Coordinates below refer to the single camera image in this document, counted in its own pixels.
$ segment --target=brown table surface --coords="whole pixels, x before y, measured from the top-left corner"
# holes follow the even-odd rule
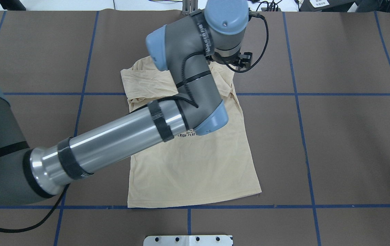
[[[129,159],[71,185],[41,227],[0,245],[142,245],[147,235],[228,234],[236,246],[390,245],[390,14],[263,13],[267,52],[234,78],[262,193],[218,204],[127,209]],[[0,11],[0,86],[31,147],[128,113],[120,70],[180,11]],[[260,20],[242,51],[257,56]],[[56,197],[0,206],[37,223]]]

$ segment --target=metal bracket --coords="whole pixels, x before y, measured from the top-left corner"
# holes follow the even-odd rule
[[[143,246],[233,246],[232,235],[148,236]]]
[[[198,0],[183,0],[183,15],[189,15],[198,9]]]

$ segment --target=black tape band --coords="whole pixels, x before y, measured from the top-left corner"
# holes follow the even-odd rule
[[[70,148],[71,137],[61,141],[57,145],[58,159],[66,174],[73,180],[84,179],[93,173],[88,173],[79,165]]]
[[[166,124],[166,120],[163,115],[162,109],[159,106],[159,102],[157,100],[154,100],[150,101],[147,105],[149,113],[153,118],[154,124],[156,124],[157,130],[159,131],[163,142],[168,142],[169,140],[172,140],[172,131],[170,130],[170,127]]]
[[[200,11],[199,13],[192,15],[192,20],[194,20],[195,25],[199,31],[199,36],[203,42],[206,56],[213,55],[215,53],[215,45],[213,43],[212,35],[210,34],[209,24],[207,24],[206,18],[204,18],[204,12]]]
[[[202,73],[199,73],[199,74],[194,75],[194,76],[192,76],[192,77],[190,77],[190,78],[187,78],[187,79],[186,79],[186,84],[189,83],[189,82],[192,82],[192,81],[194,81],[194,80],[196,80],[196,79],[199,79],[199,78],[201,78],[201,77],[204,77],[204,76],[206,76],[206,75],[209,75],[209,74],[212,74],[212,73],[210,72],[210,70],[209,70],[209,71],[202,72]],[[181,86],[183,86],[183,85],[184,85],[184,81],[181,81],[181,82],[179,82],[179,83],[176,84],[176,87],[179,88],[179,87],[181,87]]]
[[[39,196],[43,198],[51,198],[54,195],[49,194],[48,192],[44,191],[40,185],[38,185],[37,181],[34,178],[34,174],[32,174],[31,171],[31,152],[32,150],[28,150],[25,153],[25,156],[23,156],[23,173],[25,174],[26,181],[28,182],[31,189]]]
[[[13,143],[12,145],[0,148],[0,157],[27,148],[29,148],[29,145],[26,141]]]

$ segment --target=beige t-shirt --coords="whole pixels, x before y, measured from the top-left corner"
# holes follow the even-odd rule
[[[128,207],[207,204],[261,192],[244,116],[234,91],[234,72],[209,68],[224,100],[229,121],[204,136],[192,129],[131,156]],[[121,72],[130,111],[178,93],[169,71],[158,71],[150,56]]]

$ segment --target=cord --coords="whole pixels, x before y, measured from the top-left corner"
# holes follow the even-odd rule
[[[247,71],[249,71],[250,69],[252,69],[254,66],[256,66],[256,64],[262,59],[262,56],[264,55],[266,49],[267,49],[267,46],[268,46],[268,39],[270,38],[270,33],[268,31],[268,24],[267,24],[267,20],[265,19],[265,16],[261,15],[261,14],[258,14],[258,13],[255,13],[254,15],[252,15],[253,17],[256,17],[256,18],[259,18],[259,19],[262,19],[263,22],[265,23],[265,28],[266,28],[266,41],[265,41],[265,45],[263,47],[263,50],[262,50],[262,53],[260,54],[259,58],[257,59],[257,61],[251,65],[249,68],[245,69],[245,70],[236,70],[232,67],[230,67],[230,65],[225,61],[225,59],[218,54],[219,58],[221,59],[221,61],[230,69],[232,70],[233,72],[235,73],[245,73]]]
[[[27,231],[30,231],[30,230],[33,230],[39,226],[41,226],[43,223],[45,223],[45,221],[51,216],[51,214],[55,211],[55,209],[57,208],[57,206],[60,204],[61,200],[63,199],[63,197],[65,196],[66,192],[67,192],[67,189],[69,188],[69,185],[66,185],[64,187],[64,190],[63,192],[61,193],[60,197],[58,198],[57,202],[55,203],[54,207],[51,208],[51,210],[49,211],[49,213],[37,224],[33,225],[33,226],[29,226],[29,227],[26,227],[26,228],[22,228],[22,229],[5,229],[5,228],[0,228],[0,232],[4,232],[4,233],[20,233],[20,232],[27,232]]]
[[[294,2],[297,4],[298,12],[300,12],[300,0],[294,0]]]
[[[261,3],[259,3],[259,6],[257,6],[256,12],[259,10],[259,7],[260,7],[260,5],[262,5],[262,3],[266,3],[267,8],[268,8],[268,5],[270,4],[270,3],[268,3],[268,1],[262,1]]]
[[[159,98],[159,99],[157,99],[157,101],[181,100],[181,101],[187,102],[188,104],[194,106],[195,108],[198,108],[198,104],[195,102],[195,99],[194,99],[194,97],[193,97],[193,95],[192,95],[192,92],[190,91],[189,86],[188,86],[187,83],[186,83],[186,75],[185,75],[185,73],[184,73],[184,70],[186,69],[186,61],[187,61],[189,58],[191,58],[191,57],[193,57],[193,56],[197,56],[197,55],[204,55],[204,54],[205,54],[205,53],[204,53],[204,52],[201,52],[201,51],[199,51],[199,52],[193,52],[192,54],[189,54],[188,56],[186,56],[186,57],[183,59],[183,61],[181,62],[181,79],[184,81],[184,88],[186,89],[187,95],[189,96],[190,100],[187,99],[187,98],[185,98],[185,97],[181,97],[181,96],[176,96],[176,95],[174,95],[174,96],[167,96],[167,97]],[[145,107],[147,107],[147,106],[148,106],[148,105],[145,104],[145,105],[143,105],[142,107],[139,107],[139,108],[137,108],[137,109],[131,111],[129,114],[131,114],[131,113],[133,113],[133,112],[136,112],[136,111],[138,111],[138,110],[141,110],[141,109],[143,109],[143,108],[145,108]]]
[[[385,12],[390,13],[390,0],[388,0],[386,3],[387,3],[388,5],[387,5],[387,7],[386,7]]]
[[[268,2],[268,1],[262,1],[262,2],[257,2],[257,1],[251,1],[253,4],[255,3],[259,3],[259,5],[257,6],[256,8],[256,11],[259,10],[260,6],[262,5],[262,3],[266,3],[266,11],[278,11],[278,4],[283,1],[283,0],[280,0],[279,2]]]

